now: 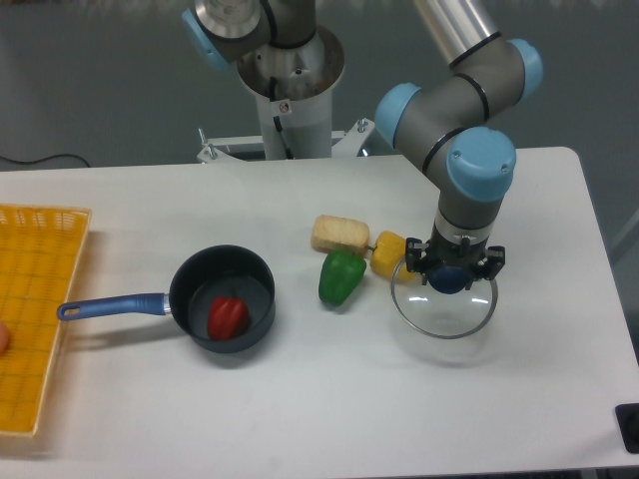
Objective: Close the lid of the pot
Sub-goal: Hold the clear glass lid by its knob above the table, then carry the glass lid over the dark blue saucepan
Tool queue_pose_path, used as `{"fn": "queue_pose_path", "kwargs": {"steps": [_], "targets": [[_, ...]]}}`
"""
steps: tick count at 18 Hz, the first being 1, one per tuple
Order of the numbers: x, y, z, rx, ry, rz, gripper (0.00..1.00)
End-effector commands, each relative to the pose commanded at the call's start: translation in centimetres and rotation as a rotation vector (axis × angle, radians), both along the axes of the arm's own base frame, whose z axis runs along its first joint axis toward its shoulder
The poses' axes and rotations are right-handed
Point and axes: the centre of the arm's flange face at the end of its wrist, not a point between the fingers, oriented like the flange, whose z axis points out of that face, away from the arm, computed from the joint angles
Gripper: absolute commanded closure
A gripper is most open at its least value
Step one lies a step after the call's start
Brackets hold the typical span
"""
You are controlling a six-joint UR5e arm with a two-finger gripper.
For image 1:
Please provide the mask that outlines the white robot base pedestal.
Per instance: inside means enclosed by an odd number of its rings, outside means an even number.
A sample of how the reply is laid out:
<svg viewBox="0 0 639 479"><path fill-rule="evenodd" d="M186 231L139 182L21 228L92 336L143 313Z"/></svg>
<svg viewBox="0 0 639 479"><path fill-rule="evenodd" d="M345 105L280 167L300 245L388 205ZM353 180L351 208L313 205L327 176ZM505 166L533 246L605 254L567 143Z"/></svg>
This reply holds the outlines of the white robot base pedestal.
<svg viewBox="0 0 639 479"><path fill-rule="evenodd" d="M255 98L268 160L355 157L374 131L366 117L341 133L332 129L332 94L345 56L337 36L323 26L300 47L266 44L236 65Z"/></svg>

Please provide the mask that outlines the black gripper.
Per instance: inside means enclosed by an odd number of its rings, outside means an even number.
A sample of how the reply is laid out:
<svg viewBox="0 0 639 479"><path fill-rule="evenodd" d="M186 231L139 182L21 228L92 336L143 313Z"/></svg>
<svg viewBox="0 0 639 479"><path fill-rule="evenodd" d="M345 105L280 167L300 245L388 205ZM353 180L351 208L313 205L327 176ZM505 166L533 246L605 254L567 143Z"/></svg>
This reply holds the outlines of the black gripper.
<svg viewBox="0 0 639 479"><path fill-rule="evenodd" d="M445 225L434 225L430 241L407 238L404 261L408 272L418 273L421 284L427 285L428 273L445 267L468 272L466 289L482 280L494 280L506 264L506 248L501 245L486 247L489 231L461 230Z"/></svg>

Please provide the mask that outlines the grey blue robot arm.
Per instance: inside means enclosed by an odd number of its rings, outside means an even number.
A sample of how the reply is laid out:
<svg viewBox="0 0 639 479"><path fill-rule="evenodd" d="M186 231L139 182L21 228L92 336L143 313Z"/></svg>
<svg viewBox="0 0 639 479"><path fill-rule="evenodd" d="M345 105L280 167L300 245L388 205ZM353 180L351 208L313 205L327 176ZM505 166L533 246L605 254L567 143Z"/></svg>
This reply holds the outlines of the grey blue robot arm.
<svg viewBox="0 0 639 479"><path fill-rule="evenodd" d="M504 39L478 1L420 1L417 9L451 76L430 92L410 83L393 87L374 124L439 190L431 237L407 241L406 268L455 294L504 267L504 249L487 239L516 153L487 122L539 87L543 64L527 42ZM237 67L256 100L268 159L330 153L331 93L345 61L314 2L196 1L182 19L207 64Z"/></svg>

